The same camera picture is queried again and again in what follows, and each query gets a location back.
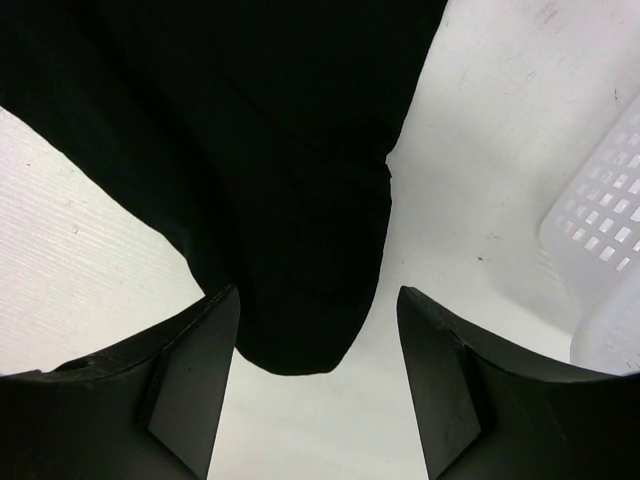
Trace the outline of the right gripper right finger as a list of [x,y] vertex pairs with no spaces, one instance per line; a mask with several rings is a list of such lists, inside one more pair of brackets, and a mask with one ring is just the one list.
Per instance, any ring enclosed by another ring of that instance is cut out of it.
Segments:
[[432,479],[635,479],[639,378],[532,352],[414,287],[397,318]]

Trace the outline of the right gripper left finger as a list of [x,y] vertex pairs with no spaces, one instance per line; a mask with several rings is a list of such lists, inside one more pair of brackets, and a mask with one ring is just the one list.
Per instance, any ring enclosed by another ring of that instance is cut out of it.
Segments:
[[203,479],[239,322],[234,287],[105,349],[1,380],[5,479]]

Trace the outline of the black t shirt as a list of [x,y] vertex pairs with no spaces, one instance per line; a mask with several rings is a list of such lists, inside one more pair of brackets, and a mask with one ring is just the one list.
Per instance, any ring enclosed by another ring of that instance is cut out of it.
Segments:
[[334,370],[378,285],[395,147],[442,1],[5,1],[1,104],[237,287],[236,347]]

